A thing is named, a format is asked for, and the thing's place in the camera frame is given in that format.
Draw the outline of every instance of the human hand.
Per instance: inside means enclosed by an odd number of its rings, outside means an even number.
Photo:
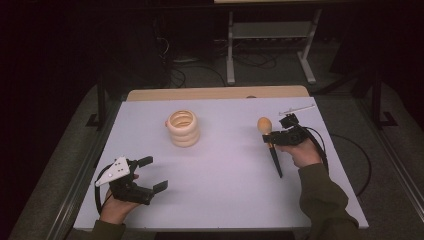
[[[103,222],[120,225],[124,222],[127,215],[136,207],[140,206],[140,203],[127,202],[115,199],[110,189],[106,193],[105,203],[103,204],[100,219]]]
[[[321,163],[321,157],[318,154],[317,148],[309,138],[295,146],[275,145],[275,148],[292,155],[294,165],[298,168]]]

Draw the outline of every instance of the person's arm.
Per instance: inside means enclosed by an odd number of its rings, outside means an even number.
[[[124,220],[139,203],[115,199],[110,190],[106,194],[99,220],[90,233],[90,240],[119,240],[125,232]]]
[[[276,146],[293,156],[302,185],[300,208],[311,219],[309,240],[360,239],[358,222],[345,210],[348,197],[321,163],[313,143],[307,139],[297,146]]]

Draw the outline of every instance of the white paper surface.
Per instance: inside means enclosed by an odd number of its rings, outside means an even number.
[[[309,227],[299,208],[300,179],[291,156],[278,152],[280,179],[256,124],[260,117],[283,130],[278,122],[289,108],[316,104],[305,98],[253,98],[124,102],[93,176],[79,215],[77,229],[91,229],[98,219],[94,181],[114,159],[153,156],[153,163],[136,170],[139,186],[151,188],[164,180],[168,189],[149,206],[127,217],[128,228],[168,230],[293,229]],[[170,114],[193,111],[200,139],[191,147],[174,146],[165,127]],[[347,211],[360,227],[368,223],[328,135],[318,108],[296,113],[300,125],[317,130],[325,141],[330,177],[349,196]],[[101,188],[102,200],[107,186]]]

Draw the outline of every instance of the stacked wooden rings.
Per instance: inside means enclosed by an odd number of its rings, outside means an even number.
[[[196,115],[190,110],[176,111],[166,121],[171,141],[178,147],[190,147],[200,138]]]

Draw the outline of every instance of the jacket sleeve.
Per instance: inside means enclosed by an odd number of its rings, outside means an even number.
[[[309,240],[360,239],[358,222],[346,212],[348,197],[323,164],[299,169],[302,184],[300,208],[311,219]]]
[[[90,240],[119,240],[124,235],[126,226],[97,220],[90,233]]]

